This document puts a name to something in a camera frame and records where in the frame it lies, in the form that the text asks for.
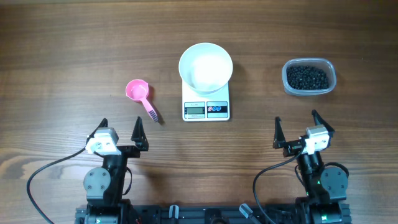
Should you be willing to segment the pink plastic measuring scoop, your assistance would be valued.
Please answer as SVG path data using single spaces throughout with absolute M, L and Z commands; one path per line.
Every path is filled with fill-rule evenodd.
M 148 115 L 155 121 L 158 122 L 159 118 L 155 109 L 149 103 L 147 97 L 149 96 L 149 84 L 141 79 L 131 80 L 126 85 L 126 96 L 133 101 L 141 102 L 146 109 Z

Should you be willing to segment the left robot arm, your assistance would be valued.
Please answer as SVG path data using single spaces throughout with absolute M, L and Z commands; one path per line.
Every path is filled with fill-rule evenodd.
M 124 190 L 126 173 L 131 173 L 127 160 L 139 158 L 149 150 L 141 117 L 136 119 L 130 146 L 118 146 L 119 137 L 114 128 L 103 119 L 87 137 L 85 149 L 103 158 L 101 167 L 87 172 L 83 180 L 87 206 L 76 211 L 75 223 L 140 223 L 140 215 L 129 199 L 123 199 L 130 189 Z

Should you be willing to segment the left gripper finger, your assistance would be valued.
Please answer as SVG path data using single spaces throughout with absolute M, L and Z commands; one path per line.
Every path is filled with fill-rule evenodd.
M 140 116 L 137 117 L 136 123 L 134 125 L 134 130 L 132 132 L 131 141 L 134 142 L 134 145 L 140 151 L 148 151 L 149 143 L 146 138 L 146 134 L 144 132 L 144 127 L 142 123 L 142 118 Z
M 108 127 L 108 120 L 106 118 L 103 118 L 100 124 L 97 126 L 97 128 L 88 136 L 88 138 L 93 138 L 94 134 L 99 128 L 107 128 Z

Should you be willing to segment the black beans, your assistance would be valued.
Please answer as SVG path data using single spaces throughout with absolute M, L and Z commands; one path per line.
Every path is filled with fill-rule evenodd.
M 322 69 L 311 66 L 287 68 L 288 84 L 296 90 L 322 90 L 329 88 L 329 79 Z

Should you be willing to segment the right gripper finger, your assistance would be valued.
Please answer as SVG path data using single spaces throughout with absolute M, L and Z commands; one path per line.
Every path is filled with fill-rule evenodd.
M 275 117 L 275 130 L 274 130 L 274 140 L 273 140 L 273 148 L 280 149 L 285 147 L 286 140 L 282 130 L 282 126 L 280 125 L 281 119 L 277 116 Z
M 312 110 L 312 116 L 316 125 L 324 125 L 330 137 L 333 137 L 335 130 L 319 115 L 316 110 Z

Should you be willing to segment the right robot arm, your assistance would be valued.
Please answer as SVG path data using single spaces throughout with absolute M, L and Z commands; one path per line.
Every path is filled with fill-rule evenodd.
M 312 111 L 314 126 L 307 127 L 297 140 L 285 139 L 281 119 L 275 118 L 273 148 L 282 149 L 284 157 L 297 161 L 295 173 L 306 196 L 293 204 L 278 205 L 272 211 L 278 223 L 350 223 L 346 200 L 348 169 L 337 162 L 324 163 L 320 152 L 329 148 L 335 130 Z

